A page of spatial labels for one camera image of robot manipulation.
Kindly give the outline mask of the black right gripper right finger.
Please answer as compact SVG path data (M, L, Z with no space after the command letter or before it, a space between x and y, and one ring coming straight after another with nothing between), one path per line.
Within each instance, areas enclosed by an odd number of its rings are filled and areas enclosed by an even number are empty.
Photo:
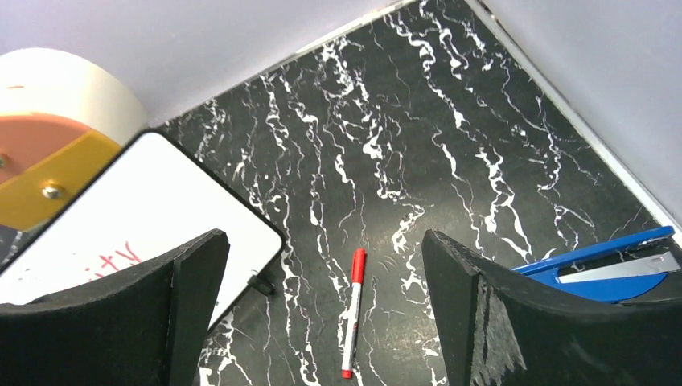
M543 284L428 230L421 244L452 385L678 385L681 275L599 302Z

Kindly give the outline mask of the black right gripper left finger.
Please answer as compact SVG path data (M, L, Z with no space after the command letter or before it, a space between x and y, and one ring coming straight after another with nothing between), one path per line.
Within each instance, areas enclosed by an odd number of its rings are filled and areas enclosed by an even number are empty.
M88 284L2 304L2 384L192 384L229 249L214 229Z

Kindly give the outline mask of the red marker cap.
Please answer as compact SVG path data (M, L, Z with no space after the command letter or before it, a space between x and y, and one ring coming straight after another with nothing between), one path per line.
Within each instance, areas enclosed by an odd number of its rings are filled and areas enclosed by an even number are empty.
M366 258L367 253L364 248L358 248L355 250L351 268L351 281L353 283L362 284L364 282Z

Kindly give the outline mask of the white whiteboard marker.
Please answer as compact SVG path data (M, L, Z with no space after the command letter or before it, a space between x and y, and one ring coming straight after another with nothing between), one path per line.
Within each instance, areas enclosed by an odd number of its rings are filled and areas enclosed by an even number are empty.
M343 345L342 377L351 379L353 375L353 359L355 355L356 335L358 330L359 308L362 294L362 284L351 282L351 305L347 319L347 328Z

